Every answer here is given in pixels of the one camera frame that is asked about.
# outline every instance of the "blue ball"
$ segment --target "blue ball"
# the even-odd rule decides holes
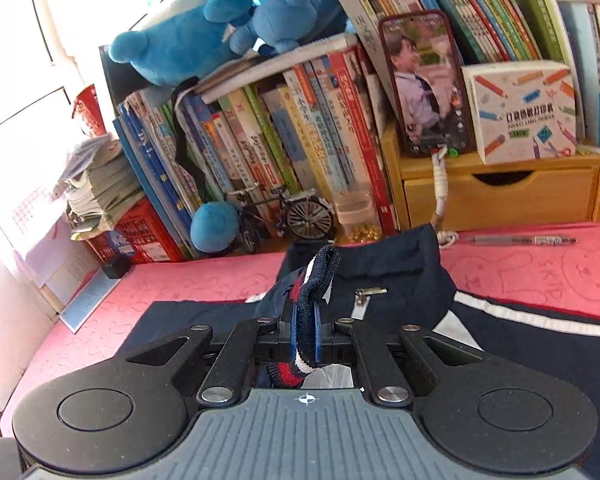
[[[224,251],[238,234],[238,212],[227,202],[200,206],[191,221],[191,241],[203,253]]]

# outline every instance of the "smartphone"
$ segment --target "smartphone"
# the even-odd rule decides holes
[[[390,16],[379,31],[406,154],[426,156],[442,146],[458,153],[473,149],[458,50],[444,13]]]

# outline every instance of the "boy's hair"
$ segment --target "boy's hair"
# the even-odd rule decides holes
[[[416,42],[401,32],[390,32],[385,35],[384,42],[386,43],[386,49],[389,52],[389,56],[400,56],[403,41],[407,42],[407,45],[409,45],[411,50],[417,49]]]

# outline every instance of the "metal screw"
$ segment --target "metal screw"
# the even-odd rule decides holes
[[[202,400],[206,400],[206,402],[212,402],[214,404],[222,404],[223,402],[227,402],[231,397],[233,397],[234,393],[224,386],[212,386],[211,388],[207,388],[204,392],[200,394]]]
[[[378,398],[384,402],[404,402],[409,398],[409,393],[400,386],[385,386],[378,390]]]

